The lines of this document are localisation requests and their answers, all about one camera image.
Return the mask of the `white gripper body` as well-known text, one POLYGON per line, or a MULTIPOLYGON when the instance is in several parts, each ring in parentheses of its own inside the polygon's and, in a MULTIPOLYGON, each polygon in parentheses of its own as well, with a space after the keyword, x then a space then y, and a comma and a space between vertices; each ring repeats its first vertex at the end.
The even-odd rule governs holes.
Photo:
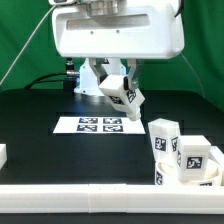
POLYGON ((63 57, 169 59, 184 48, 180 0, 50 0, 63 57))

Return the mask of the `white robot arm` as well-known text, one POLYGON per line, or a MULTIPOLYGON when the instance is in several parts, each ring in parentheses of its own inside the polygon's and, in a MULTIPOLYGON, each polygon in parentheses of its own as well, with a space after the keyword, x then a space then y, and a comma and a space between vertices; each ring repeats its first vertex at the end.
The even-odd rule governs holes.
POLYGON ((138 86, 146 59, 170 59, 184 48, 183 0, 48 0, 58 53, 83 58, 76 93, 103 95, 107 76, 138 86))

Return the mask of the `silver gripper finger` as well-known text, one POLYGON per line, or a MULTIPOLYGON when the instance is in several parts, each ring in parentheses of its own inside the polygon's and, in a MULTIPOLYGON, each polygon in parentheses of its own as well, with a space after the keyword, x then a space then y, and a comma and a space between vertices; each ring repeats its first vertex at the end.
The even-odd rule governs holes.
POLYGON ((124 89, 136 90, 139 86, 138 77, 142 72, 144 66, 143 59, 128 59, 127 64, 129 67, 128 75, 124 77, 124 89))
POLYGON ((97 77, 97 83, 101 84, 108 76, 104 65, 108 64, 109 61, 107 58, 90 58, 89 65, 97 77))

